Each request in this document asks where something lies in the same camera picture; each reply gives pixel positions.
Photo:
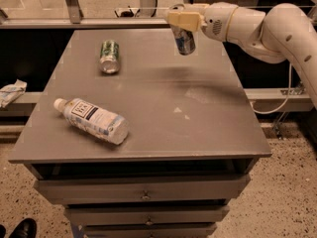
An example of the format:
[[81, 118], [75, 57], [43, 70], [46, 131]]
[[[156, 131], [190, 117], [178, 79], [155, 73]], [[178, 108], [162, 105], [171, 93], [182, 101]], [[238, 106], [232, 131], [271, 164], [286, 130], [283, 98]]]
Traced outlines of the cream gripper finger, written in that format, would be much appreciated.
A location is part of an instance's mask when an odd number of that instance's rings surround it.
[[199, 12], [168, 11], [165, 19], [170, 25], [189, 32], [197, 32], [207, 26], [204, 16]]
[[209, 7], [209, 4], [194, 3], [194, 4], [182, 4], [181, 10], [186, 12], [204, 12]]

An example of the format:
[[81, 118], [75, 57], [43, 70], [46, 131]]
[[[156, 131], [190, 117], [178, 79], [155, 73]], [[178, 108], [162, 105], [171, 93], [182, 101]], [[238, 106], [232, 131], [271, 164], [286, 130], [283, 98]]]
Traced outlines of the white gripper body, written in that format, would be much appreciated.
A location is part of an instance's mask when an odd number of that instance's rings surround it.
[[208, 6], [203, 14], [205, 25], [202, 32], [212, 40], [225, 42], [230, 19], [237, 8], [237, 5], [225, 2]]

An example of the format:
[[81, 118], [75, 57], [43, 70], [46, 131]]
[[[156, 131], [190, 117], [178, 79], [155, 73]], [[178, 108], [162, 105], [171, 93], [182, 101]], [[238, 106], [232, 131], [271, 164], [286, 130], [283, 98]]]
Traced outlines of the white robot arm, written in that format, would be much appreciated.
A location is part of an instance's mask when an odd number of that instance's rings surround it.
[[180, 4], [164, 18], [174, 27], [235, 44], [255, 59], [288, 60], [317, 107], [317, 32], [299, 7], [283, 3], [265, 13], [225, 2]]

